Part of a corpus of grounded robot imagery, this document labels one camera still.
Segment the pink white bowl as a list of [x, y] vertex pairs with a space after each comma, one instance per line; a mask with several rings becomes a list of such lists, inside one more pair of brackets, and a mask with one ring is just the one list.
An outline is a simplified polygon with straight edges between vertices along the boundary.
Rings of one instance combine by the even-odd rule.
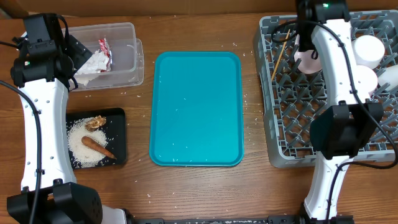
[[356, 80], [355, 87], [359, 95], [364, 96], [367, 93], [368, 97], [370, 97], [378, 85], [376, 73], [364, 65], [357, 66], [354, 79]]

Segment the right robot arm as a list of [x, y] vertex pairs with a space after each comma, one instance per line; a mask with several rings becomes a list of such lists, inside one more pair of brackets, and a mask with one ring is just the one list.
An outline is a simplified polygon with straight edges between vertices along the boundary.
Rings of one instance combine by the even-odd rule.
[[352, 223], [336, 216], [346, 171], [383, 116], [370, 101], [370, 87], [358, 69], [345, 1], [296, 1], [299, 50], [315, 50], [326, 83], [327, 109], [310, 124], [316, 152], [312, 185], [302, 205], [306, 223]]

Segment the white tissue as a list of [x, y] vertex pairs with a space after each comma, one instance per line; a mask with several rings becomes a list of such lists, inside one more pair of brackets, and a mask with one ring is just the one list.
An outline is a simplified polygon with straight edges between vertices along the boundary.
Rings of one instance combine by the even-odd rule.
[[86, 75], [101, 73], [108, 71], [109, 57], [99, 50], [95, 51], [89, 60], [76, 72], [75, 79], [80, 85], [87, 85], [89, 81], [97, 78], [98, 76]]

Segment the brown food scrap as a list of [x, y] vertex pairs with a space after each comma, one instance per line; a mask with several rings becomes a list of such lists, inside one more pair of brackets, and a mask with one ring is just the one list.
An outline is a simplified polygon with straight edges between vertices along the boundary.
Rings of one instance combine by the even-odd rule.
[[85, 129], [89, 132], [96, 131], [106, 124], [106, 117], [96, 116], [85, 123]]

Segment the large white plate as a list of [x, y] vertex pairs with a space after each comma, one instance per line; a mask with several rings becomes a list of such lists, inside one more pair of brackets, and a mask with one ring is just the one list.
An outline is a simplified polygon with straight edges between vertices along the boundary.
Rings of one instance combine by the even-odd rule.
[[298, 69], [306, 75], [319, 72], [322, 69], [320, 59], [318, 58], [318, 52], [316, 50], [307, 50], [304, 52], [297, 50], [294, 53], [294, 60], [295, 62], [298, 62], [299, 59], [301, 61], [298, 65]]

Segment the red snack wrapper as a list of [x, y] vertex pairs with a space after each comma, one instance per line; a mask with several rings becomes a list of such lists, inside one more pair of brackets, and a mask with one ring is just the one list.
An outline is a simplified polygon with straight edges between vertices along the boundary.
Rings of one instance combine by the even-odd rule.
[[111, 71], [111, 64], [112, 64], [112, 55], [111, 55], [111, 47], [108, 44], [106, 38], [98, 40], [100, 49], [102, 53], [107, 56], [108, 60], [106, 61], [106, 67], [101, 69], [101, 72], [110, 72]]

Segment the white cup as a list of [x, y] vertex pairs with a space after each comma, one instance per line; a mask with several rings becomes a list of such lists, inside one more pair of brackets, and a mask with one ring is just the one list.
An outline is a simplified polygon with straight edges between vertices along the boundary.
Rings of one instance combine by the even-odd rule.
[[393, 65], [385, 68], [384, 73], [382, 73], [378, 77], [378, 84], [383, 86], [388, 83], [389, 86], [386, 88], [386, 91], [391, 91], [397, 87], [398, 84], [398, 65]]

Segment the carrot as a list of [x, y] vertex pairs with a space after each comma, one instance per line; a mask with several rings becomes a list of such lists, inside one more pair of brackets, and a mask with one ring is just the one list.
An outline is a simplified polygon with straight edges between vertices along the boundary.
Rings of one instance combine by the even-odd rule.
[[96, 141], [94, 141], [92, 138], [90, 138], [88, 136], [83, 136], [81, 139], [81, 142], [86, 147], [88, 147], [94, 151], [97, 151], [97, 152], [105, 155], [106, 157], [116, 159], [114, 154], [109, 152], [105, 147], [103, 147], [102, 145], [100, 145], [99, 143], [97, 143]]

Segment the wooden chopstick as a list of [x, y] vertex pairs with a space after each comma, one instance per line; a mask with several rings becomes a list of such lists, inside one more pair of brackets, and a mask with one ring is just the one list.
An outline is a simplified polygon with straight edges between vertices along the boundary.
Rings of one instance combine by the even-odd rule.
[[282, 49], [280, 51], [280, 54], [279, 54], [278, 59], [277, 59], [277, 62], [275, 64], [274, 71], [273, 71], [272, 76], [271, 76], [271, 82], [274, 80], [274, 78], [275, 78], [275, 76], [277, 74], [277, 69], [278, 69], [278, 66], [280, 64], [282, 55], [283, 55], [284, 50], [285, 50], [286, 42], [287, 42], [287, 39], [289, 38], [289, 36], [290, 36], [290, 29], [288, 30], [287, 35], [285, 36], [285, 41], [283, 42]]

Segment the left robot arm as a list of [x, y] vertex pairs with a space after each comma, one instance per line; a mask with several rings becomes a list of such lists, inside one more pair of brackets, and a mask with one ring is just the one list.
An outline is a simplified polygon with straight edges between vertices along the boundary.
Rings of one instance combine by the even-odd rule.
[[125, 209], [102, 204], [95, 189], [76, 181], [67, 143], [66, 108], [75, 72], [91, 52], [70, 35], [66, 20], [44, 13], [24, 18], [26, 35], [9, 88], [24, 112], [25, 167], [21, 192], [7, 198], [7, 212], [19, 223], [132, 223]]

